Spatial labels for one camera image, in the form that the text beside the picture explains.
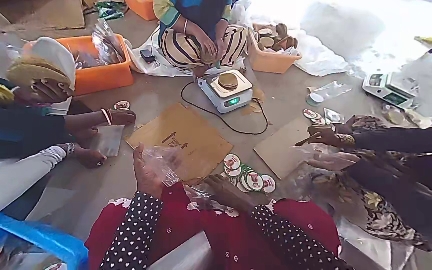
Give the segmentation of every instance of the black cable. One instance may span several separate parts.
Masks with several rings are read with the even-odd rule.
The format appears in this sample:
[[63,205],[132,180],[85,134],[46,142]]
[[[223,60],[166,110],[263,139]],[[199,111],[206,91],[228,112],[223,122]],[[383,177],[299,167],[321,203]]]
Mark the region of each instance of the black cable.
[[257,132],[257,133],[239,131],[239,130],[236,130],[236,129],[232,128],[232,127],[231,127],[228,123],[226,123],[226,121],[225,121],[223,118],[221,118],[221,116],[219,116],[217,113],[214,113],[214,112],[212,112],[212,111],[208,111],[208,110],[205,109],[205,108],[199,107],[198,105],[196,105],[196,104],[194,104],[194,103],[191,103],[191,102],[187,101],[187,100],[183,97],[184,89],[186,89],[186,87],[188,87],[188,85],[190,85],[190,84],[192,84],[192,83],[194,83],[194,82],[189,82],[189,83],[187,83],[187,84],[183,87],[183,89],[181,89],[181,98],[183,99],[183,101],[186,101],[186,102],[188,102],[189,104],[191,104],[192,106],[194,106],[194,107],[196,107],[196,108],[198,108],[198,109],[201,109],[201,110],[203,110],[203,111],[205,111],[205,112],[207,112],[207,113],[214,114],[214,115],[217,116],[219,119],[221,119],[221,121],[223,121],[223,123],[226,124],[226,126],[227,126],[228,128],[230,128],[232,131],[236,131],[237,133],[241,133],[241,134],[259,135],[259,134],[263,134],[263,133],[268,129],[268,118],[266,117],[265,111],[263,110],[263,107],[261,106],[261,103],[259,102],[259,100],[258,100],[257,98],[253,98],[252,100],[253,100],[253,101],[256,101],[256,102],[258,103],[259,107],[261,108],[261,112],[262,112],[262,115],[264,116],[264,120],[266,120],[266,127],[264,128],[263,131],[261,131],[261,132]]
[[154,54],[153,54],[153,36],[154,36],[154,34],[156,34],[156,31],[154,31],[153,34],[151,34],[151,37],[150,37],[150,39],[151,39],[151,56],[154,56]]

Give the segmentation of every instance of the hand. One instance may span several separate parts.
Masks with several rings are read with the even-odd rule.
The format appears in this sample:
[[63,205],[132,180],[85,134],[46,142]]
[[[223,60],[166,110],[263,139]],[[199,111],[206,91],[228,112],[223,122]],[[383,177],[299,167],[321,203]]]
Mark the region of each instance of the hand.
[[136,175],[136,181],[138,183],[137,190],[151,194],[157,199],[161,199],[161,194],[163,193],[163,181],[161,181],[154,171],[146,165],[146,162],[143,159],[144,147],[144,144],[139,143],[132,154],[134,161],[134,175]]
[[195,37],[199,44],[201,44],[201,50],[203,50],[204,53],[207,53],[211,56],[216,55],[218,49],[216,48],[213,40],[211,40],[202,29],[201,31],[198,31],[198,34],[196,34]]
[[317,154],[315,159],[305,161],[308,165],[328,171],[340,171],[360,161],[356,155],[338,152],[335,154]]
[[27,104],[60,103],[72,95],[69,85],[53,79],[35,80],[31,87],[22,86],[14,91],[15,99]]
[[78,159],[79,163],[86,168],[93,169],[103,165],[107,157],[98,151],[81,148],[80,146],[74,147],[74,156]]
[[339,139],[333,129],[329,126],[321,126],[321,125],[311,125],[308,127],[308,132],[310,136],[308,143],[323,143],[325,145],[331,145],[337,148],[345,147],[345,144],[341,139]]
[[217,46],[216,61],[220,61],[223,59],[223,56],[226,53],[226,47],[224,46],[224,40],[220,37],[216,38],[216,46]]
[[132,110],[128,109],[110,109],[109,113],[113,118],[111,124],[115,126],[126,126],[134,124],[136,121],[136,114]]
[[216,193],[211,198],[222,205],[236,208],[242,212],[248,212],[257,205],[248,194],[243,193],[233,186],[229,179],[219,174],[210,175],[204,181]]
[[354,122],[356,121],[356,115],[353,115],[349,120],[346,121],[344,124],[340,123],[333,123],[334,127],[336,128],[336,133],[339,134],[353,134],[352,126]]

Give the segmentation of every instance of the cardboard sheet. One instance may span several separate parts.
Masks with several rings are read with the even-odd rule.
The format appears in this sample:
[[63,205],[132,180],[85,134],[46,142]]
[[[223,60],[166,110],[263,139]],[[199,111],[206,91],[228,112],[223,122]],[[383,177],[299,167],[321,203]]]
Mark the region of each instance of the cardboard sheet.
[[307,129],[310,125],[310,120],[301,115],[254,147],[279,179],[284,179],[303,162],[301,152],[294,151],[291,147],[309,137]]
[[7,31],[85,27],[81,0],[0,0],[0,14]]
[[133,132],[126,142],[133,149],[139,142],[145,147],[182,149],[184,156],[180,170],[186,172],[180,174],[177,170],[176,173],[183,180],[206,177],[233,148],[206,119],[181,103],[166,108],[158,117]]

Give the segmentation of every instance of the bracelet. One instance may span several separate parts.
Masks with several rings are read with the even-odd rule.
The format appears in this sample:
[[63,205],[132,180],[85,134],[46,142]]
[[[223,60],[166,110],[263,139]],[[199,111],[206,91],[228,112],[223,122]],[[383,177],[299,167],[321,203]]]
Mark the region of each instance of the bracelet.
[[66,156],[72,156],[75,151],[75,143],[67,143],[68,149],[66,150]]
[[107,121],[107,125],[111,126],[111,120],[110,117],[108,116],[108,113],[106,113],[105,109],[101,109],[101,111],[103,112],[104,116],[106,117],[106,121]]
[[186,21],[184,22],[184,35],[187,36],[186,34],[186,26],[188,26],[188,19],[186,19]]
[[336,133],[334,136],[336,136],[336,138],[338,138],[344,144],[355,144],[354,137],[349,134]]

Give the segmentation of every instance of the bangle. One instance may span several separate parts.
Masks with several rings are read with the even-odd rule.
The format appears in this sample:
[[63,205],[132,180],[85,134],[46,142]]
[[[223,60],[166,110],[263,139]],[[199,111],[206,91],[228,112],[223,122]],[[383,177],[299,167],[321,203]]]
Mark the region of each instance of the bangle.
[[113,115],[111,114],[110,109],[107,108],[106,111],[107,111],[107,114],[109,116],[109,120],[111,121],[111,123],[113,123]]
[[186,19],[186,21],[184,22],[184,35],[187,36],[186,34],[186,27],[188,26],[188,19]]
[[71,156],[75,151],[75,143],[67,143],[68,149],[66,150],[66,156]]
[[104,116],[106,117],[106,121],[107,121],[107,125],[111,126],[111,120],[110,117],[108,116],[108,113],[106,113],[105,109],[101,109],[101,111],[103,112]]
[[349,134],[336,133],[334,136],[336,136],[336,138],[338,138],[343,144],[355,144],[354,137]]

